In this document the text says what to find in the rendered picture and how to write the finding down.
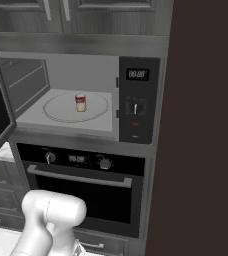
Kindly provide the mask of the black built-in oven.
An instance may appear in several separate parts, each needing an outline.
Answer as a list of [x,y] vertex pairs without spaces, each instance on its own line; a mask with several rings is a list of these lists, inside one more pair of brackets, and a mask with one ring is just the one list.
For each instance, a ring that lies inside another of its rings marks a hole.
[[45,155],[52,152],[56,155],[56,161],[50,164],[102,170],[100,160],[103,158],[112,161],[111,168],[118,166],[145,167],[145,160],[140,157],[106,154],[101,152],[81,151],[74,149],[56,148],[50,146],[19,143],[17,150],[23,165],[24,161],[48,164]]

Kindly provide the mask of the red and cream can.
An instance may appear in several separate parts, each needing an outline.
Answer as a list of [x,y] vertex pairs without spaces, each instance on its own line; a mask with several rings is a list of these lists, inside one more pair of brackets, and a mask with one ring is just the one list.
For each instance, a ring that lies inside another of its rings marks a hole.
[[86,111],[86,96],[84,94],[76,94],[75,101],[76,101],[76,110],[78,112],[85,112]]

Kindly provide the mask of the dark brown tall panel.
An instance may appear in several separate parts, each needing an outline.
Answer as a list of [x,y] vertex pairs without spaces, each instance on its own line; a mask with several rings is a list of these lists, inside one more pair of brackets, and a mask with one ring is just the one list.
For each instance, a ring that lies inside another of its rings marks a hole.
[[146,256],[228,256],[228,0],[175,0]]

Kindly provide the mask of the glass microwave turntable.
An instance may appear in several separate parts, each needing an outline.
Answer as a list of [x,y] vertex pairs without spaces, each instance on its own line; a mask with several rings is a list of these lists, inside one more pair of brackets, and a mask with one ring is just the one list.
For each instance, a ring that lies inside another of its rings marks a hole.
[[[86,111],[76,110],[76,94],[86,96]],[[43,113],[51,120],[62,123],[79,123],[96,119],[109,109],[108,100],[95,93],[68,92],[55,96],[43,105]]]

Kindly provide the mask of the black oven door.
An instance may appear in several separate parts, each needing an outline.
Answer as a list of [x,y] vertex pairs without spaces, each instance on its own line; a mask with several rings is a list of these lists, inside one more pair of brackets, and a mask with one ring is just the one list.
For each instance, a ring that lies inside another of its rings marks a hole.
[[[123,181],[132,179],[131,188],[70,181],[30,174],[27,168],[36,165],[38,170],[86,178]],[[23,162],[29,187],[72,195],[86,203],[87,214],[80,228],[138,238],[142,204],[144,165],[140,168],[118,166],[109,170],[93,170],[71,166]]]

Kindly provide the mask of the grey wooden cupboard door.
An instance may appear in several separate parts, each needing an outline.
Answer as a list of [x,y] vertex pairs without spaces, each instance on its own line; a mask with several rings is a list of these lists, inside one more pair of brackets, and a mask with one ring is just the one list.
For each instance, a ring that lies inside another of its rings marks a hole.
[[69,0],[66,21],[60,0],[63,29],[69,34],[170,34],[174,0]]
[[62,31],[59,0],[49,0],[51,21],[43,0],[0,0],[0,32],[59,33]]

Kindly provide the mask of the black microwave oven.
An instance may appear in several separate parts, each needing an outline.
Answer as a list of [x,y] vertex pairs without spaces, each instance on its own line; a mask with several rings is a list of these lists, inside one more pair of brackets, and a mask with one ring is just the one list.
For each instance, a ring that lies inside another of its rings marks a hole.
[[[21,129],[73,138],[152,142],[159,58],[0,52],[0,67]],[[47,118],[43,105],[68,92],[99,94],[108,100],[109,109],[86,122]]]

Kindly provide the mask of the grey drawer front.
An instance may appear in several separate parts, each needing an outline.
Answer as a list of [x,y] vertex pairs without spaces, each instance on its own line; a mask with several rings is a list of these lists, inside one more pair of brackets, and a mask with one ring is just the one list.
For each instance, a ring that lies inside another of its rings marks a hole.
[[104,244],[103,249],[83,246],[88,252],[103,254],[104,256],[129,256],[129,241],[126,239],[118,238],[105,233],[78,229],[74,231],[74,234],[80,242],[90,244]]
[[14,162],[0,161],[0,183],[21,186],[21,178]]
[[21,201],[25,191],[21,189],[0,188],[0,208],[11,211],[21,210]]
[[22,231],[24,228],[25,219],[23,217],[0,212],[0,219],[0,228],[18,231]]

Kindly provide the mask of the black oven knob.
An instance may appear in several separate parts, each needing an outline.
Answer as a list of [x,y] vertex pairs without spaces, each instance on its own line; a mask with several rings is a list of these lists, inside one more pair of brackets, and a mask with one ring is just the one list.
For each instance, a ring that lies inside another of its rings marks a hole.
[[52,152],[48,152],[45,157],[48,164],[56,161],[56,155]]
[[112,161],[110,159],[103,158],[100,160],[99,165],[102,170],[109,170],[112,167]]

